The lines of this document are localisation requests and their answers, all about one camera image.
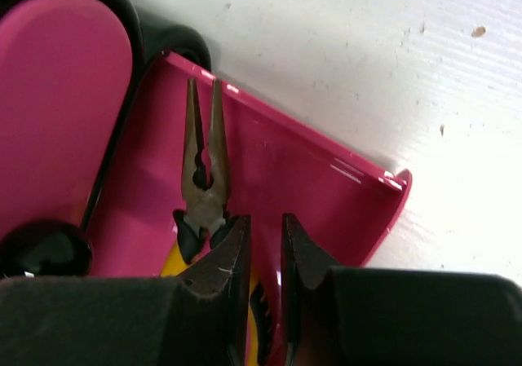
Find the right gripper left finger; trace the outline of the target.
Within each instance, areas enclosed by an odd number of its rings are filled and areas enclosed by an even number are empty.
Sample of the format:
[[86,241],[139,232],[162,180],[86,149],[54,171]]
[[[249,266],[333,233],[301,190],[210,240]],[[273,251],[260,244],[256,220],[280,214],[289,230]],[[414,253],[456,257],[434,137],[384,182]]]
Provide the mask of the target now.
[[91,246],[39,220],[1,243],[4,365],[242,365],[250,219],[185,272],[94,277]]

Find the yellow long-nose pliers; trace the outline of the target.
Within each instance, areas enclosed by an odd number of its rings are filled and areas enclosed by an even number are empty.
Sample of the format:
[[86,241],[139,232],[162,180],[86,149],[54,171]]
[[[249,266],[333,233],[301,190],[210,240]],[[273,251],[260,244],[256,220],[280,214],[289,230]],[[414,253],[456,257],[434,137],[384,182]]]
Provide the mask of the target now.
[[176,240],[161,275],[214,301],[233,365],[268,364],[274,332],[266,290],[251,261],[251,217],[228,208],[232,194],[223,84],[211,84],[210,126],[203,130],[197,80],[187,81]]

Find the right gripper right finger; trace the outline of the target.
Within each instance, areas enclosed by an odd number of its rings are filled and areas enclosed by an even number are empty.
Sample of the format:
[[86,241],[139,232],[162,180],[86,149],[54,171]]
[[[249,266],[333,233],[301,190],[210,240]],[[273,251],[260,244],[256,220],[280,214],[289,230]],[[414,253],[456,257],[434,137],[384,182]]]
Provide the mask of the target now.
[[518,365],[521,289],[495,275],[344,266],[282,219],[288,365]]

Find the pink drawer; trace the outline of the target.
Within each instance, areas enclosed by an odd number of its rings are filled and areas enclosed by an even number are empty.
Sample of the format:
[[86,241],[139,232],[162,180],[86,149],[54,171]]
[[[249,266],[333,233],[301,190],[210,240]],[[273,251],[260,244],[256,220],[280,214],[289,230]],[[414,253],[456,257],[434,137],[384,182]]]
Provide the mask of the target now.
[[[144,76],[90,220],[94,276],[155,276],[175,242],[190,78],[208,119],[212,73],[170,54]],[[269,362],[281,365],[282,215],[295,214],[340,263],[363,266],[396,223],[412,175],[375,165],[230,83],[223,110],[228,209],[251,216],[252,259],[272,310]]]
[[131,82],[99,0],[25,0],[1,19],[1,276],[83,276],[81,229]]

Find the pink bottom drawer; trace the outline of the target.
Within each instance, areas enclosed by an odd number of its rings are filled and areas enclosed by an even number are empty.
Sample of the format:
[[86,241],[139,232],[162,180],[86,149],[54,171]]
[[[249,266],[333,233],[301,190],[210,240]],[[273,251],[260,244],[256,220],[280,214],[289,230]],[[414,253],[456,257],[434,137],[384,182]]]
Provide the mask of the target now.
[[[144,76],[90,220],[94,276],[155,276],[175,242],[190,78],[208,119],[212,73],[170,54]],[[272,310],[269,362],[281,365],[282,215],[295,214],[340,263],[363,266],[396,223],[412,175],[375,165],[230,83],[223,110],[228,209],[251,216],[252,259]]]

